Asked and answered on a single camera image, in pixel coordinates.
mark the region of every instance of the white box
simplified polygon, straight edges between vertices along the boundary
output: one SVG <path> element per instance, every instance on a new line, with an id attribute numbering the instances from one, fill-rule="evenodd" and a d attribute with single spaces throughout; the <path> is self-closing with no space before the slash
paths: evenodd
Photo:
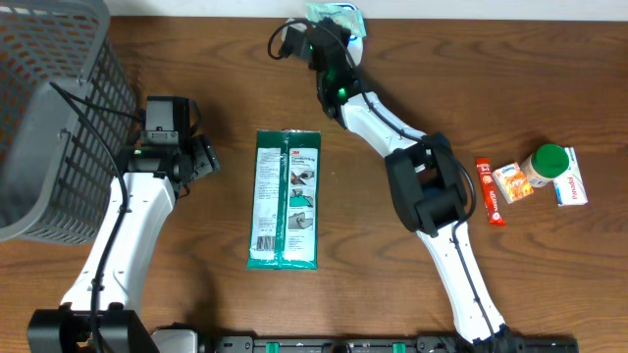
<path id="1" fill-rule="evenodd" d="M 569 156 L 569 168 L 553 180 L 558 206 L 584 205 L 587 203 L 585 184 L 582 182 L 580 168 L 573 147 L 565 147 Z"/>

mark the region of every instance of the wooden table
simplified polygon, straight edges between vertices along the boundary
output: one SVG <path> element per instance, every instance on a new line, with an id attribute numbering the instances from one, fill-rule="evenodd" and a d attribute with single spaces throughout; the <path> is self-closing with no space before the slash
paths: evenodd
<path id="1" fill-rule="evenodd" d="M 213 333 L 415 335 L 453 331 L 422 242 L 398 221 L 382 158 L 322 113 L 314 74 L 266 55 L 282 21 L 113 19 L 111 40 L 143 94 L 199 102 L 219 173 L 192 185 L 164 225 L 144 288 L 149 329 Z M 546 141 L 578 152 L 589 204 L 558 208 L 551 186 L 512 205 L 506 228 L 480 205 L 476 258 L 506 322 L 526 334 L 572 334 L 582 352 L 628 345 L 628 25 L 369 21 L 364 68 L 400 118 L 441 131 L 477 182 Z M 255 131 L 323 133 L 319 266 L 245 268 Z M 90 246 L 0 244 L 0 351 L 27 350 L 35 308 L 55 308 Z"/>

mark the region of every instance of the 3m package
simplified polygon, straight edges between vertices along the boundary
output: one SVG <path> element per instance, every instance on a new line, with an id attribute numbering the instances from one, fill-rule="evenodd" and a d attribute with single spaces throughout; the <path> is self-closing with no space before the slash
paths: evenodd
<path id="1" fill-rule="evenodd" d="M 318 131 L 257 131 L 247 268 L 318 268 L 320 157 Z"/>

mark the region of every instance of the white arm segment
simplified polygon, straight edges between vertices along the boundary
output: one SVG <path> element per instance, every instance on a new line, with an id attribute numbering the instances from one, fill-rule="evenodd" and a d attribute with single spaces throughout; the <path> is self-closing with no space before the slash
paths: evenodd
<path id="1" fill-rule="evenodd" d="M 107 310 L 110 303 L 122 303 L 125 309 L 135 310 L 139 316 L 148 264 L 159 230 L 175 206 L 175 193 L 166 177 L 154 177 L 152 173 L 127 173 L 124 179 L 129 191 L 129 211 L 105 267 L 99 310 Z M 61 302 L 71 303 L 73 311 L 88 311 L 90 308 L 91 280 L 118 218 L 121 201 L 120 184 L 114 178 L 107 213 L 89 258 Z"/>
<path id="2" fill-rule="evenodd" d="M 368 92 L 366 95 L 369 101 L 373 103 L 375 109 L 385 116 L 389 122 L 392 122 L 395 126 L 403 129 L 413 137 L 421 138 L 421 136 L 425 135 L 425 132 L 408 126 L 391 113 L 391 111 L 386 109 L 378 99 L 377 94 Z M 349 98 L 349 100 L 342 105 L 342 119 L 349 131 L 362 136 L 382 157 L 390 155 L 397 148 L 405 149 L 416 143 L 416 141 L 401 137 L 382 122 L 380 118 L 369 109 L 361 94 Z"/>
<path id="3" fill-rule="evenodd" d="M 491 333 L 482 316 L 480 306 L 474 301 L 471 285 L 462 268 L 458 252 L 451 242 L 451 229 L 454 224 L 455 223 L 452 223 L 439 229 L 439 236 L 435 238 L 421 231 L 417 231 L 417 234 L 428 247 L 436 263 L 436 267 L 439 270 L 439 275 L 441 275 L 441 280 L 445 285 L 449 302 L 451 302 L 455 329 L 469 342 L 473 342 L 476 338 L 484 340 L 490 337 Z M 473 284 L 478 292 L 480 301 L 482 301 L 484 310 L 487 312 L 491 326 L 493 326 L 493 331 L 498 332 L 499 326 L 504 324 L 503 316 L 495 307 L 489 295 L 489 291 L 484 285 L 482 274 L 480 274 L 480 269 L 471 251 L 466 222 L 458 227 L 456 236 Z"/>

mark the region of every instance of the white wall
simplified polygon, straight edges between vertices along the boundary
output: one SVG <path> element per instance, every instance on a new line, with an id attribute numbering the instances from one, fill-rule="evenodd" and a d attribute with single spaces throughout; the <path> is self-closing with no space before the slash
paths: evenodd
<path id="1" fill-rule="evenodd" d="M 303 17 L 305 0 L 105 0 L 114 16 Z M 628 0 L 354 0 L 371 19 L 628 21 Z"/>

